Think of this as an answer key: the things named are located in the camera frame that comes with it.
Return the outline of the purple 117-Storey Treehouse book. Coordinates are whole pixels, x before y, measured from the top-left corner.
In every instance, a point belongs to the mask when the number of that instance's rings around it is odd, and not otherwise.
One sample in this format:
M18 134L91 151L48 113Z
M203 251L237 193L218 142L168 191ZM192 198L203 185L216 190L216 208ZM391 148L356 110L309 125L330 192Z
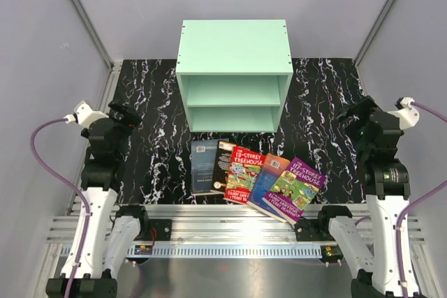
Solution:
M264 203L291 225L304 214L326 176L295 157L263 196Z

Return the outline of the blue orange Jane Eyre book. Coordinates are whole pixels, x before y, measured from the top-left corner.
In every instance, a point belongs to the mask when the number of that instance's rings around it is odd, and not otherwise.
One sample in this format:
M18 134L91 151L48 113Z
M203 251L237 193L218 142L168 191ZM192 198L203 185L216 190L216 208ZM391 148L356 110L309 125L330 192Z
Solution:
M263 201L263 197L274 186L276 180L289 164L290 161L286 158L267 154L248 197L247 204L265 214L273 214L274 211Z

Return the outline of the black paperback book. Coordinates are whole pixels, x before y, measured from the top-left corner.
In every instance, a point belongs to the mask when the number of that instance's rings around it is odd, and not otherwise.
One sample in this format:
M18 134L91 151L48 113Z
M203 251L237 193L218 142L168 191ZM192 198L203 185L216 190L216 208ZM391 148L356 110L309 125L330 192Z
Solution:
M225 140L219 140L212 175L211 193L224 194L228 183L228 171L233 149L237 145Z

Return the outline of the red 13-Storey Treehouse book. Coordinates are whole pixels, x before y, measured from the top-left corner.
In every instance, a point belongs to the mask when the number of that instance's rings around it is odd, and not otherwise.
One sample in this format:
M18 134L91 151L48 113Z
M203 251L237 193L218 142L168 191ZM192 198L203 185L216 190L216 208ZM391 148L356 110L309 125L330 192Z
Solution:
M229 202L246 204L264 162L265 155L244 147L234 147L223 198Z

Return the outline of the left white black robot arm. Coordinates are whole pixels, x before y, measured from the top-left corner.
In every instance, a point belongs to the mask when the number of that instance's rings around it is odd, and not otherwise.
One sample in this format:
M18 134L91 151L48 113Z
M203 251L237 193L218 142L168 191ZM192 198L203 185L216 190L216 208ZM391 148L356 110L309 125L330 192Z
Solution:
M77 191L78 225L60 275L47 281L48 297L116 297L117 275L131 242L150 232L144 206L122 205L112 213L124 175L124 145L142 119L129 106L115 101L108 106L117 117L81 102L66 118L82 127L89 146Z

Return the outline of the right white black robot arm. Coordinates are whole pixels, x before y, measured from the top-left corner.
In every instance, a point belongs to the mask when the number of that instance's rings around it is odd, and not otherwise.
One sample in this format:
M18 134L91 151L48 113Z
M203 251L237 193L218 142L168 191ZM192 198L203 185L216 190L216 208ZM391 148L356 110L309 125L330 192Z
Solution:
M370 96L343 107L335 119L344 124L357 156L372 224L368 248L348 207L325 205L316 231L334 239L351 271L352 297L422 297L411 261L408 232L410 183L407 168L396 158L397 143L420 118L409 97L396 110L382 110Z

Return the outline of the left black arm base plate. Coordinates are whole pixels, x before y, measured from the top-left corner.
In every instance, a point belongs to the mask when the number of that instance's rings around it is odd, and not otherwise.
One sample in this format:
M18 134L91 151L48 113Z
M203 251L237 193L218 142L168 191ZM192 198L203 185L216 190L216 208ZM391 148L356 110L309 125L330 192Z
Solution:
M140 231L134 241L170 241L173 221L171 219L148 219L140 225Z

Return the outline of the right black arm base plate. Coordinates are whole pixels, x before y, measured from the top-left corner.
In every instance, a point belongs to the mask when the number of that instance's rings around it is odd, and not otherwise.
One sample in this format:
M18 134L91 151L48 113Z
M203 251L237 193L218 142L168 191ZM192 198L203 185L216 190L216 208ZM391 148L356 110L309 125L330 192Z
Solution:
M293 226L295 239L298 242L329 242L335 241L323 228L317 219L300 218Z

